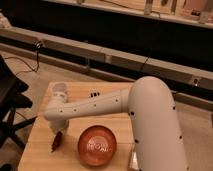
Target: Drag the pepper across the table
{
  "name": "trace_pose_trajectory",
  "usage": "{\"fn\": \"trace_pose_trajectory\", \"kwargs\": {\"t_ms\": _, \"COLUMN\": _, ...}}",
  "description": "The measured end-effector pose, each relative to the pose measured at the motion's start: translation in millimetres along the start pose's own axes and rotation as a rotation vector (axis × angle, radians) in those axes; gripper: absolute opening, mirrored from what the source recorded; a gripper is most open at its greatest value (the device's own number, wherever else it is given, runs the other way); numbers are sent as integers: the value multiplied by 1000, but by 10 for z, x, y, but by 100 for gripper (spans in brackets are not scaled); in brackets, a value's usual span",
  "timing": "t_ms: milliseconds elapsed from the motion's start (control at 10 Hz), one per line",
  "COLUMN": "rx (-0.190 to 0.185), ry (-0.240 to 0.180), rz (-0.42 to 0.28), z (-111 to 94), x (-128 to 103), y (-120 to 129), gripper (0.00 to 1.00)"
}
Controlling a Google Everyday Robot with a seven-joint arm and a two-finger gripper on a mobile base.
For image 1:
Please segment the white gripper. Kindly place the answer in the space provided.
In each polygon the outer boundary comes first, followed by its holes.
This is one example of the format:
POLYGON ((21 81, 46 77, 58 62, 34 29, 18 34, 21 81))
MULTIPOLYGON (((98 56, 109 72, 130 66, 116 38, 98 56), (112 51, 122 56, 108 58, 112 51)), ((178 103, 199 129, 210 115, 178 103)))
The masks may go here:
POLYGON ((49 127, 54 134, 64 132, 69 127, 68 120, 50 120, 49 127))

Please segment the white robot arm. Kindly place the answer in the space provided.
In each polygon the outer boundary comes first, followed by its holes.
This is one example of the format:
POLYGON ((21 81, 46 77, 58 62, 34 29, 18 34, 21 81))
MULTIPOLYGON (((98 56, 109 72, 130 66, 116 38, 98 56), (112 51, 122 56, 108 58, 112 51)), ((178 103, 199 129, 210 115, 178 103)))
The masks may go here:
POLYGON ((174 98, 161 79, 145 76, 127 89, 71 103, 67 99, 64 86, 53 88, 44 112, 53 129, 62 129, 71 118, 127 113, 138 171, 188 171, 174 98))

